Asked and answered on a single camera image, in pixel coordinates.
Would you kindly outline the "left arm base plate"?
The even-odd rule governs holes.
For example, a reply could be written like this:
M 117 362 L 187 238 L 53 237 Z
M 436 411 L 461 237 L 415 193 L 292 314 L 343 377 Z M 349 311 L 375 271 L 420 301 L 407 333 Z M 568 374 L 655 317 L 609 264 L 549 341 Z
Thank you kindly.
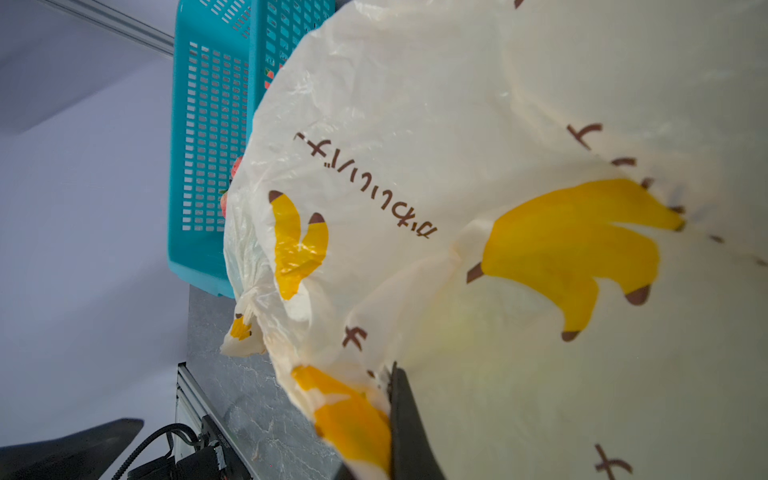
M 132 467 L 155 440 L 164 438 L 169 451 L 148 463 Z M 182 423 L 166 425 L 150 434 L 126 458 L 113 479 L 244 480 L 254 479 L 224 431 L 211 415 L 201 420 L 201 433 Z

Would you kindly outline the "banana print plastic bag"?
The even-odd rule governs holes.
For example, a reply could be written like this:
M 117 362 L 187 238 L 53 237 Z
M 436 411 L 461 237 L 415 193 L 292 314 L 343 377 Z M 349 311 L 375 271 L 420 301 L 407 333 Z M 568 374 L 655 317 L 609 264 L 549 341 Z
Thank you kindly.
M 354 1 L 227 193 L 221 351 L 360 479 L 767 475 L 767 5 Z

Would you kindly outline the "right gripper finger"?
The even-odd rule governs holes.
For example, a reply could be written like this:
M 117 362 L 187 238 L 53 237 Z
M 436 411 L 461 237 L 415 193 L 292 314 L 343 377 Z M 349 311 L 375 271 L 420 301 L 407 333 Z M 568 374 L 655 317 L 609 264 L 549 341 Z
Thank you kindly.
M 406 372 L 393 364 L 389 385 L 391 472 L 395 480 L 444 480 Z

